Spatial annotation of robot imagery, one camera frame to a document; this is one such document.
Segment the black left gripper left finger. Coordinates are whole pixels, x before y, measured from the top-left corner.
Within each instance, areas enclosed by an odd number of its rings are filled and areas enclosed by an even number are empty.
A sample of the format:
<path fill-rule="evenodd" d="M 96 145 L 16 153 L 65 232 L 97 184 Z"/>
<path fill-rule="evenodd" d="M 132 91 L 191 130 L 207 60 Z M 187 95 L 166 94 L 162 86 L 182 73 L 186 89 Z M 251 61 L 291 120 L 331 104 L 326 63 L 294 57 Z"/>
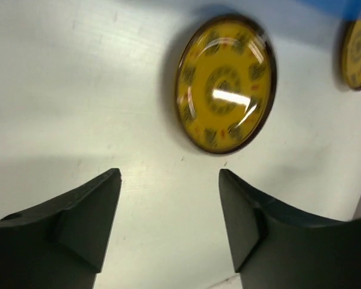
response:
<path fill-rule="evenodd" d="M 0 220 L 0 288 L 93 288 L 122 186 L 109 169 Z"/>

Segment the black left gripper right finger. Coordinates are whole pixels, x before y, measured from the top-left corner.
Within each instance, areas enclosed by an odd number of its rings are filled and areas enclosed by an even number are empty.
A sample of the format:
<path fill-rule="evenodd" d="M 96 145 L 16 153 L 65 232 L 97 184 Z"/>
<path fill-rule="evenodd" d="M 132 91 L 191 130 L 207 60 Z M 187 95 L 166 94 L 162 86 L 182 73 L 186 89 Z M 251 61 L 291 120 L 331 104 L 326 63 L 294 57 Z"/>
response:
<path fill-rule="evenodd" d="M 361 218 L 307 213 L 227 169 L 219 192 L 243 288 L 361 288 Z"/>

